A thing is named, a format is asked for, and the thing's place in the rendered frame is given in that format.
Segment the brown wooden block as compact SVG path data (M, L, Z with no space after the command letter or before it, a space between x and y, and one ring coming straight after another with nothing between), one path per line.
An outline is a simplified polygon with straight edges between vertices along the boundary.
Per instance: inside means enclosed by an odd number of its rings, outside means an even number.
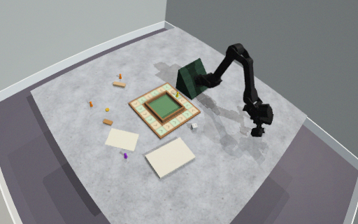
M104 120L103 120L103 123L105 123L105 124L107 124L107 125L112 125L112 124L113 124L113 121L104 119Z

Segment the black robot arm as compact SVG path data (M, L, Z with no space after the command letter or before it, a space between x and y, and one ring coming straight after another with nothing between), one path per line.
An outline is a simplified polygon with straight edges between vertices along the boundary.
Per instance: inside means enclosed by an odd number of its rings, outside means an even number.
M243 56L243 57L242 57ZM214 88L222 82L221 75L227 70L231 63L236 60L243 65L243 73L245 76L245 90L243 92L243 101L245 104L243 111L246 111L251 118L260 117L260 124L271 125L273 121L273 109L270 104L262 104L255 89L255 78L253 72L253 59L249 56L248 51L243 48L241 43L233 44L227 48L226 57L218 66L217 70L206 75L198 75L194 77L196 86L205 85L208 88ZM257 102L257 103L255 103ZM254 105L255 103L255 105Z

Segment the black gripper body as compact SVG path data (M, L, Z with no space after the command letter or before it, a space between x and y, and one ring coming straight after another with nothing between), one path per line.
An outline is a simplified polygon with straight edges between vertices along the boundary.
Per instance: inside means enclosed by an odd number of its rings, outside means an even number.
M260 117L258 116L257 118L250 118L250 119L254 120L253 123L256 123L257 125L256 128L252 128L251 135L253 137L262 137L263 128L262 128L262 124L259 123Z

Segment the tan wooden bar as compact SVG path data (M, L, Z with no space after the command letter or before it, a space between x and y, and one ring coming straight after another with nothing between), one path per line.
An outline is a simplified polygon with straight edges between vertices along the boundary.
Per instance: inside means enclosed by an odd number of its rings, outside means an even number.
M121 88L124 88L126 85L126 83L119 83L119 82L115 82L113 83L113 86L118 86L118 87L121 87Z

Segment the white die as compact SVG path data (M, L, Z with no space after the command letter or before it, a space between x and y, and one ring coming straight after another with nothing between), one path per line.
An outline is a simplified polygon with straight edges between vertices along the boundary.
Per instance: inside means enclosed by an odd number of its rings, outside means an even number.
M192 131L193 131L193 130L197 130L197 128L198 128L198 127L197 127L197 124L196 124L196 123L192 124L192 125L191 125L191 128L192 128Z

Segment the cream flat rectangular card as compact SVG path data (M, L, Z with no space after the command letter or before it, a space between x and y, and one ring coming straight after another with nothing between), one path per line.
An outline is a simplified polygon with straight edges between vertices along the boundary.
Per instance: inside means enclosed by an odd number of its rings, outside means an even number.
M171 143L168 143L149 153L148 155L145 155L145 159L160 179L195 158L196 156L188 148L188 146L185 145L181 138L178 138Z

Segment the cream paper sheet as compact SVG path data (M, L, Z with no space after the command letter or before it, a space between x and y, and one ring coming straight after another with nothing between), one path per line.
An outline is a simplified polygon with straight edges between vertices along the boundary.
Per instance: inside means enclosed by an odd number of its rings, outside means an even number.
M111 128L106 139L109 146L134 151L139 134Z

